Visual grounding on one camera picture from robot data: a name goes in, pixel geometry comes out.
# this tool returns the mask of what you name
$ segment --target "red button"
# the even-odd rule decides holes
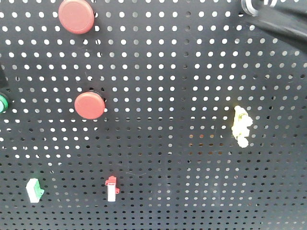
[[[59,6],[59,21],[69,32],[84,34],[94,24],[94,11],[85,0],[64,0]]]
[[[97,119],[105,111],[105,102],[95,92],[84,92],[75,100],[76,112],[86,119]]]

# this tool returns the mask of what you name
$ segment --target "yellow terminal block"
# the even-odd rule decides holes
[[[238,145],[241,148],[246,148],[248,146],[246,137],[249,136],[249,129],[247,127],[253,124],[253,119],[248,116],[244,108],[238,105],[235,107],[235,112],[234,125],[231,127],[232,135],[238,141]]]

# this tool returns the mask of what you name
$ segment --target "green button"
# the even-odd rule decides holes
[[[7,111],[8,107],[9,107],[8,99],[5,96],[0,95],[0,113]]]

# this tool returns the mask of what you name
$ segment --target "green terminal connector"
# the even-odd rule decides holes
[[[36,178],[29,180],[26,189],[31,203],[38,203],[39,199],[44,194],[44,190],[40,188],[39,181]]]
[[[8,108],[9,108],[8,98],[5,95],[0,94],[0,113],[7,111]]]

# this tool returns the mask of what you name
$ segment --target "pegboard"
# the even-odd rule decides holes
[[[306,228],[304,52],[237,0],[92,0],[83,35],[61,2],[0,0],[2,230]],[[74,111],[89,90],[106,99],[97,120]],[[254,119],[245,149],[236,105]]]

